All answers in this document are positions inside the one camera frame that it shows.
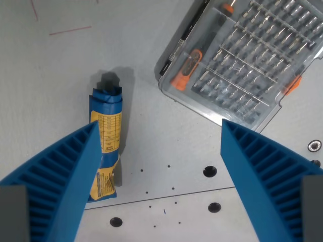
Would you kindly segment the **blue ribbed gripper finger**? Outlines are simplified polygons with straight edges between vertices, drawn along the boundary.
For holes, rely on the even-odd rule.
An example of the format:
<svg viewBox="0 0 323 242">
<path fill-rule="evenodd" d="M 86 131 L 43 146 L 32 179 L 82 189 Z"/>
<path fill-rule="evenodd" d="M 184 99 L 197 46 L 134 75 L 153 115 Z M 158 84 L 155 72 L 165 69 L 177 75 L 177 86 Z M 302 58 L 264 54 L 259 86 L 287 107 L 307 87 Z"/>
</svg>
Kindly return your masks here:
<svg viewBox="0 0 323 242">
<path fill-rule="evenodd" d="M 221 157 L 260 241 L 303 241 L 301 181 L 322 169 L 237 123 L 222 121 Z"/>
<path fill-rule="evenodd" d="M 74 241 L 100 162 L 99 125 L 92 122 L 1 180 L 27 189 L 31 241 Z"/>
</svg>

